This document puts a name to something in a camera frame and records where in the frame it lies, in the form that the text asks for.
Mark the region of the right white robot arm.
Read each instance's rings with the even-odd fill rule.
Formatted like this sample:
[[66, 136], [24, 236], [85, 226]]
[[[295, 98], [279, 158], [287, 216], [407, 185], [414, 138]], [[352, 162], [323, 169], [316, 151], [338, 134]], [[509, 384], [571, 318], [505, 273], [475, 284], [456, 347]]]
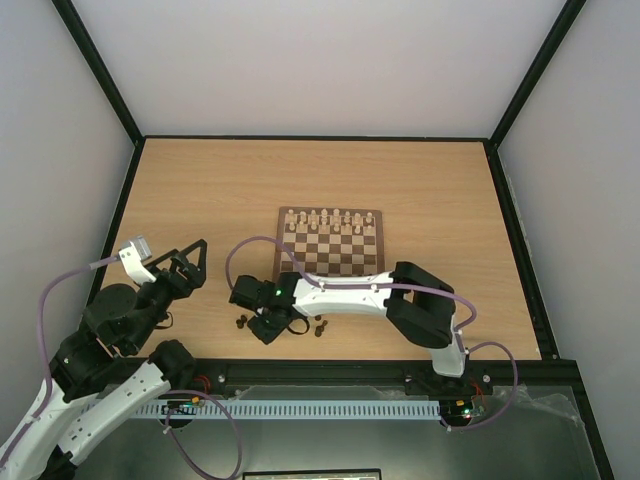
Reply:
[[410, 262], [362, 277], [284, 272], [272, 282], [241, 275], [229, 302], [253, 313], [248, 327], [266, 345], [296, 319], [331, 314], [384, 317], [410, 343], [427, 349], [443, 389], [458, 391], [471, 379], [454, 334], [453, 289]]

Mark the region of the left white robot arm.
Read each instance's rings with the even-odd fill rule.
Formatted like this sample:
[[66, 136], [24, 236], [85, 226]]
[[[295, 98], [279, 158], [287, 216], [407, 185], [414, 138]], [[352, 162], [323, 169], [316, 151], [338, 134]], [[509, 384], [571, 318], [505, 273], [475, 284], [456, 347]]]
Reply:
[[196, 360], [177, 340], [161, 342], [126, 380], [124, 358], [138, 354], [173, 302], [189, 297], [206, 281], [207, 243], [154, 258], [146, 240], [135, 237], [117, 254], [65, 272], [59, 283], [112, 263], [120, 263], [131, 282], [100, 290], [85, 307], [78, 329], [49, 356], [44, 316], [36, 321], [44, 370], [40, 390], [1, 448], [4, 479], [70, 479], [76, 468], [139, 407], [192, 380]]

